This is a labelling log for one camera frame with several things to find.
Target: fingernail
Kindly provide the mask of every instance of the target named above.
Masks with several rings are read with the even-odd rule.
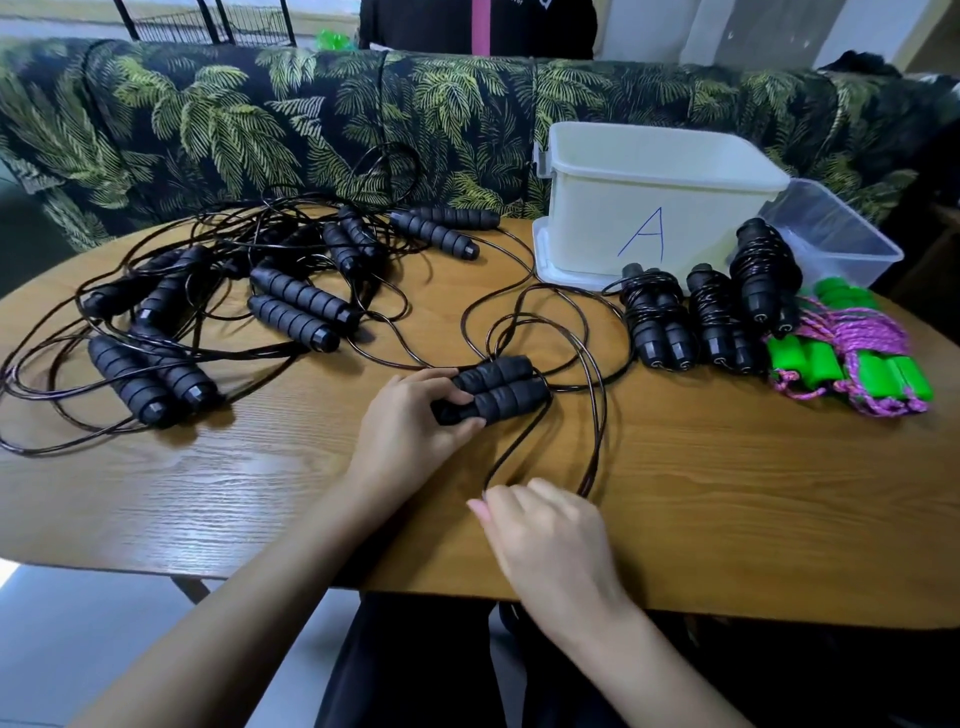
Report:
[[[485,521],[490,516],[490,510],[487,508],[487,504],[483,500],[471,498],[467,501],[467,508],[473,511],[473,515],[481,521]]]

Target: pink rope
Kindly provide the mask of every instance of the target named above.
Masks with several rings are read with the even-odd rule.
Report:
[[[870,351],[888,356],[910,354],[906,331],[892,318],[872,308],[831,310],[818,301],[804,299],[810,308],[801,312],[802,325],[798,336],[830,344],[847,373],[847,379],[833,382],[833,390],[845,394],[854,409],[870,417],[901,417],[913,412],[925,412],[926,404],[907,389],[906,401],[893,398],[875,399],[868,394],[860,380],[857,352]],[[790,384],[799,380],[796,372],[775,370],[774,388],[794,400],[812,400],[827,392],[820,387],[814,392],[797,393]]]

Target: wood grain surface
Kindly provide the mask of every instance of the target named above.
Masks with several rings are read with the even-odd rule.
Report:
[[[530,239],[528,221],[507,221]],[[144,233],[68,260],[0,302],[8,352],[54,303],[105,271]],[[162,235],[157,244],[186,235]],[[491,240],[510,250],[499,233]],[[459,333],[464,307],[520,277],[484,249],[475,263],[436,252],[404,258],[394,280],[413,314],[400,327],[437,365],[475,361]],[[329,279],[331,288],[336,288]],[[244,307],[234,285],[221,312]],[[485,306],[470,331],[482,340],[513,296]],[[397,310],[384,293],[380,310]],[[576,326],[556,297],[531,306]],[[585,305],[590,347],[605,371],[626,351],[622,326]],[[895,422],[841,401],[798,403],[758,379],[698,367],[685,375],[640,366],[610,390],[611,422],[593,499],[607,520],[623,578],[643,605],[668,610],[891,627],[960,624],[960,351],[900,309],[917,359],[936,389],[928,414]],[[384,327],[372,352],[402,360]],[[552,330],[525,327],[513,352],[545,368],[569,356]],[[278,340],[257,322],[211,325],[213,347]],[[39,381],[49,358],[30,370]],[[225,389],[262,364],[220,363]],[[0,455],[0,557],[86,569],[226,577],[269,542],[347,466],[367,403],[394,371],[349,348],[305,356],[232,410],[192,426],[129,435],[28,459]],[[81,353],[64,384],[92,381]],[[570,380],[576,379],[576,373]],[[124,410],[110,390],[72,400],[98,422]],[[361,550],[338,583],[365,589],[511,597],[464,505],[524,421],[493,426],[450,461]],[[75,431],[45,403],[0,401],[0,428],[21,444]],[[566,487],[591,446],[588,398],[565,395],[498,479],[540,475]]]

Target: pink stripe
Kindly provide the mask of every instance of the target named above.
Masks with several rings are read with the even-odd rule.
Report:
[[[473,55],[490,54],[490,3],[491,0],[473,0]]]

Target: table leg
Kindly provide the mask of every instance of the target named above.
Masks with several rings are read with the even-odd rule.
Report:
[[[171,576],[170,578],[194,604],[200,604],[206,596],[210,595],[210,590],[200,579],[191,576]]]

